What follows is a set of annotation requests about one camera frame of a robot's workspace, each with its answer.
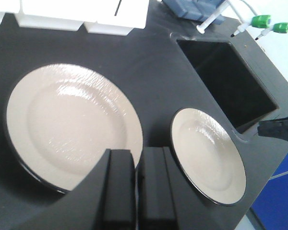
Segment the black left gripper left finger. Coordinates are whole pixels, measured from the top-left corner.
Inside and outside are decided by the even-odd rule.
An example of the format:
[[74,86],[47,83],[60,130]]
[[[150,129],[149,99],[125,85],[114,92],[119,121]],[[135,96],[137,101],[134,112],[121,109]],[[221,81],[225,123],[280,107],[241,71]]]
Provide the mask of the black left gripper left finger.
[[129,150],[110,151],[103,230],[135,229],[135,167]]

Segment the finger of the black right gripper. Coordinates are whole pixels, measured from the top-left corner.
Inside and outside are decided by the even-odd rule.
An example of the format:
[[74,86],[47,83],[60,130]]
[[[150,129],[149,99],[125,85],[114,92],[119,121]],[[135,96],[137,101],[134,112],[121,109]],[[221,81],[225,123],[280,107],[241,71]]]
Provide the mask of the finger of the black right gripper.
[[288,141],[288,117],[260,121],[257,127],[261,137],[277,138]]

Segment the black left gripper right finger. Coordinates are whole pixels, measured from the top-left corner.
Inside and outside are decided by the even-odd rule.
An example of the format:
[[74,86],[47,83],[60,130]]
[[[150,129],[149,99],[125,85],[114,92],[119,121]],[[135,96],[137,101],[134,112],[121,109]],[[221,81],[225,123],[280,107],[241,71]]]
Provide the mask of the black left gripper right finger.
[[145,147],[138,164],[140,230],[177,230],[164,149]]

